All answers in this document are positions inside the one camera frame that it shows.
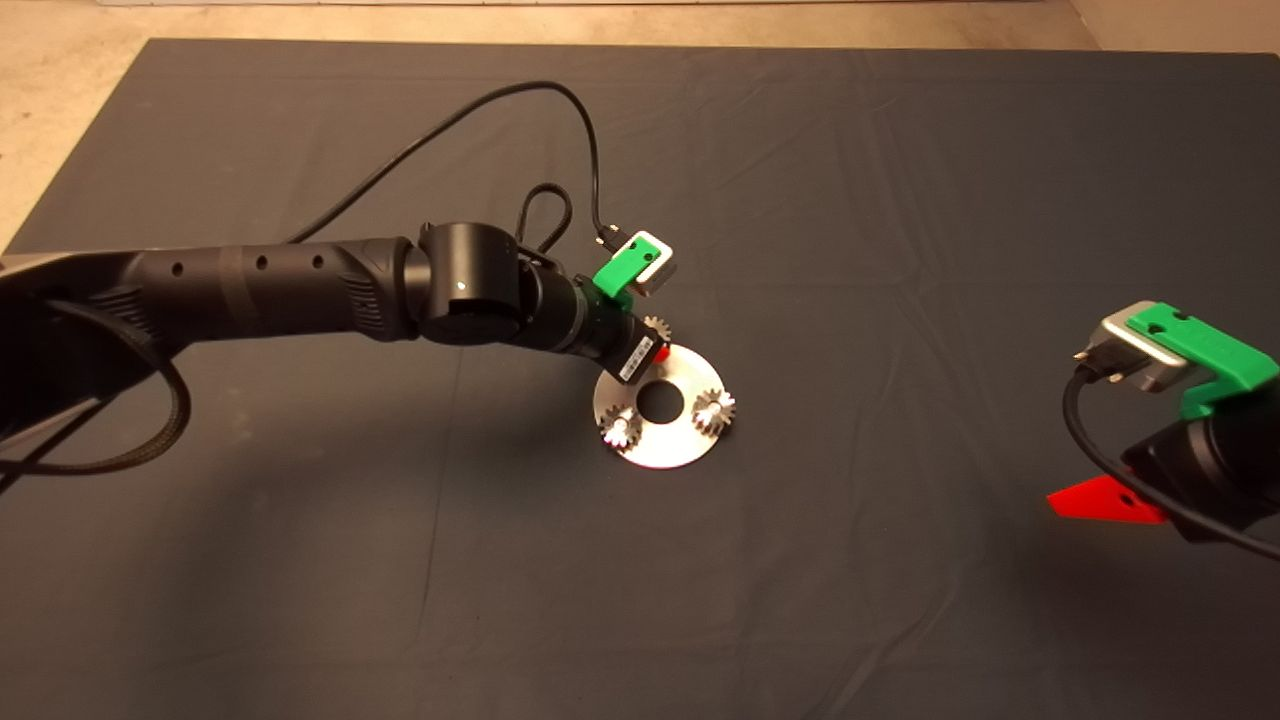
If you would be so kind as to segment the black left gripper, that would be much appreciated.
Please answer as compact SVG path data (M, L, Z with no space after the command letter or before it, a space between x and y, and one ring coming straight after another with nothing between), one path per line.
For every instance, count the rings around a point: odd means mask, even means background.
M600 369L622 386L635 386L653 365L671 352L671 325L660 316L627 315L621 334L605 346Z

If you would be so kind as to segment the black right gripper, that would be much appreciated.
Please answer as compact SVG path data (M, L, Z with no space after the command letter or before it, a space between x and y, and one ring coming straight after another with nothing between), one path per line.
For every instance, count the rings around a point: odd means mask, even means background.
M1137 441L1121 459L1132 474L1176 505L1215 519L1219 514L1219 451L1211 425L1167 425ZM1167 514L1111 475L1057 489L1047 503L1060 518L1160 525Z

